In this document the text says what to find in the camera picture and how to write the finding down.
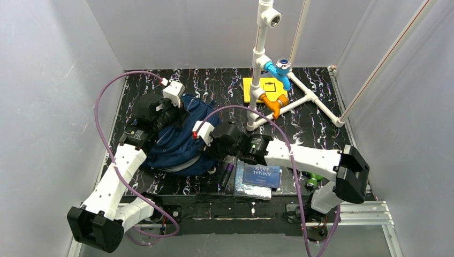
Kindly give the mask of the navy blue student backpack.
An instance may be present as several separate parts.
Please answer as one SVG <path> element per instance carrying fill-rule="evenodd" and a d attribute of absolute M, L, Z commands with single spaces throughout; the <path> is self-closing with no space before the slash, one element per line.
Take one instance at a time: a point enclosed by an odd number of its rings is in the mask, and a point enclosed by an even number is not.
<path fill-rule="evenodd" d="M 195 140 L 192 129 L 215 110 L 216 102 L 206 103 L 190 94 L 181 97 L 189 117 L 181 129 L 167 126 L 158 134 L 158 140 L 147 153 L 144 166 L 177 176 L 200 176 L 216 168 L 219 160 L 201 152 L 202 140 Z"/>

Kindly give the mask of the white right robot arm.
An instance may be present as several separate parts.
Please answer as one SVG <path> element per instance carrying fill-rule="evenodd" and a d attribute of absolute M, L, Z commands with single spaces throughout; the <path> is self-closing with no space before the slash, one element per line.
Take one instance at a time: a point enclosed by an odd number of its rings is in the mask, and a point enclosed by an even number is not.
<path fill-rule="evenodd" d="M 298 146 L 268 135 L 247 135 L 227 122 L 216 126 L 197 122 L 193 137 L 202 139 L 204 152 L 213 158 L 235 156 L 262 173 L 271 167 L 286 167 L 327 179 L 327 184 L 310 194 L 305 214 L 325 215 L 342 202 L 365 201 L 370 167 L 351 145 L 342 150 Z"/>

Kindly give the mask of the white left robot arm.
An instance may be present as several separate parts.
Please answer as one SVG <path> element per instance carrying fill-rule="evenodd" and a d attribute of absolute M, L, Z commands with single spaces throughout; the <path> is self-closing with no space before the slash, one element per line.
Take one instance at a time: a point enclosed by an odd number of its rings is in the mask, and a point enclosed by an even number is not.
<path fill-rule="evenodd" d="M 139 99 L 104 176 L 80 207 L 68 211 L 77 242 L 112 253 L 127 230 L 153 215 L 156 204 L 142 194 L 126 206 L 118 205 L 159 132 L 170 125 L 181 128 L 188 116 L 179 94 L 145 94 Z"/>

